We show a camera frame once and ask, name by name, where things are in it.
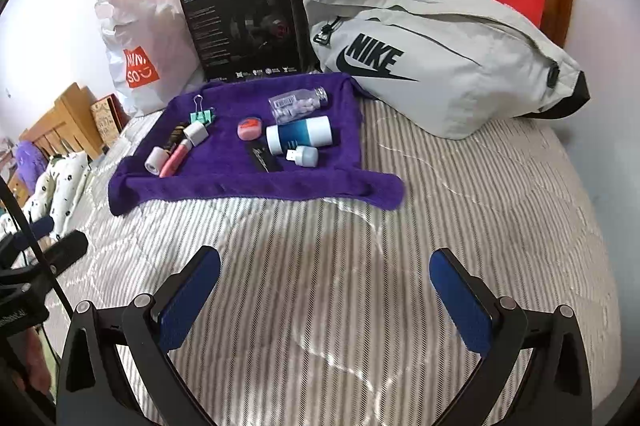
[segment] nike bag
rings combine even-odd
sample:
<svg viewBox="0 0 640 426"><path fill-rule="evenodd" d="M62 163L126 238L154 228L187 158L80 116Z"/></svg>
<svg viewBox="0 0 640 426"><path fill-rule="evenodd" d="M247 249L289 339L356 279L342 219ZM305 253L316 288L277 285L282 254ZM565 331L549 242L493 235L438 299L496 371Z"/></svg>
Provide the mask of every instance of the nike bag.
<svg viewBox="0 0 640 426"><path fill-rule="evenodd" d="M179 0L98 0L118 100L131 116L164 108L198 66Z"/></svg>
<svg viewBox="0 0 640 426"><path fill-rule="evenodd" d="M494 0L304 0L323 71L346 72L433 135L492 118L558 119L589 100L584 74Z"/></svg>

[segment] tape roll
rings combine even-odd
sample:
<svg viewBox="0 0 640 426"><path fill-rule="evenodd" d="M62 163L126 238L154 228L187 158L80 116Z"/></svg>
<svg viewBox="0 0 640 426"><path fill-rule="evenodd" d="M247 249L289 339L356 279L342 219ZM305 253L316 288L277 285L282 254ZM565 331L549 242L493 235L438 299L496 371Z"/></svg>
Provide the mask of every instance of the tape roll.
<svg viewBox="0 0 640 426"><path fill-rule="evenodd" d="M184 136L191 141L191 144L197 146L209 136L209 133L202 122L196 121L184 129Z"/></svg>
<svg viewBox="0 0 640 426"><path fill-rule="evenodd" d="M169 160L169 153L156 146L146 158L145 168L149 173L158 176L167 160Z"/></svg>

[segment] patterned pillow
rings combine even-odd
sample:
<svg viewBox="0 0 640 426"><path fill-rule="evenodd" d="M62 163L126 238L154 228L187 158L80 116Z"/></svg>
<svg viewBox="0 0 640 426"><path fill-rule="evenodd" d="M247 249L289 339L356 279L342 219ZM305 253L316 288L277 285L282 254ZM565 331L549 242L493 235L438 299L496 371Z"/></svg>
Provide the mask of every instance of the patterned pillow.
<svg viewBox="0 0 640 426"><path fill-rule="evenodd" d="M67 157L50 165L52 178L56 181L49 216L54 226L50 237L59 240L65 236L65 224L73 213L84 191L90 167L85 152L70 153Z"/></svg>
<svg viewBox="0 0 640 426"><path fill-rule="evenodd" d="M25 202L22 212L28 222L34 222L49 214L56 181L51 176L49 168L41 174L36 182L35 193Z"/></svg>

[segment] bed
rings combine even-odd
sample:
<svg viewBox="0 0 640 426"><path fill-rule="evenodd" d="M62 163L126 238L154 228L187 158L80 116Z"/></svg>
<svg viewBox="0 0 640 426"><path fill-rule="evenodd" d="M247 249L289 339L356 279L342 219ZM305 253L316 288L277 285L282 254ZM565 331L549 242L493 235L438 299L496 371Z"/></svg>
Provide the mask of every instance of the bed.
<svg viewBox="0 0 640 426"><path fill-rule="evenodd" d="M33 194L17 171L7 185L28 221L37 221L47 215L53 218L52 240L60 239L72 230L68 227L68 217L82 195L90 170L88 162L102 153L104 144L90 111L92 102L89 90L73 83L54 101L52 108L18 138L34 143L49 159L49 164L37 183L34 176ZM51 159L54 155L62 158ZM12 219L8 214L1 215L0 237L12 232L15 232Z"/></svg>
<svg viewBox="0 0 640 426"><path fill-rule="evenodd" d="M170 356L217 424L429 425L478 361L428 281L431 252L449 247L497 295L533 310L574 308L600 403L620 370L616 287L555 133L531 120L496 120L449 141L382 102L361 109L364 167L405 182L396 211L347 199L219 199L151 201L116 218L110 176L158 115L133 119L71 217L89 242L60 277L72 305L126 305L212 245L220 281ZM68 318L53 293L47 305L46 329L62 352ZM160 422L120 352L143 411ZM524 352L490 422L506 412L526 362Z"/></svg>

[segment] purple towel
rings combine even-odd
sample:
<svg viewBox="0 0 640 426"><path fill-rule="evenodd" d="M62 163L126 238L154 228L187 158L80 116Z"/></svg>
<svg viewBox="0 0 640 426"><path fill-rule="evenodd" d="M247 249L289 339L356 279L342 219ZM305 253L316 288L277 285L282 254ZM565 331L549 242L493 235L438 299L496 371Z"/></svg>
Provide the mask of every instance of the purple towel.
<svg viewBox="0 0 640 426"><path fill-rule="evenodd" d="M238 123L259 117L263 126L273 124L268 99L298 88L323 86L329 94L327 107L313 117L327 115L334 146L319 149L317 168L301 168L284 157L277 158L283 171L260 172L238 138ZM382 209L395 209L402 202L402 181L395 175L360 169L360 124L362 115L354 93L357 83L345 73L284 76L210 85L202 89L202 107L215 109L209 138L195 147L173 177L160 179L145 170L145 160L154 146L162 146L173 128L189 120L198 92L171 100L145 136L136 152L125 157L109 182L109 207L123 215L147 200L218 199L259 197L310 200L339 197L364 200Z"/></svg>

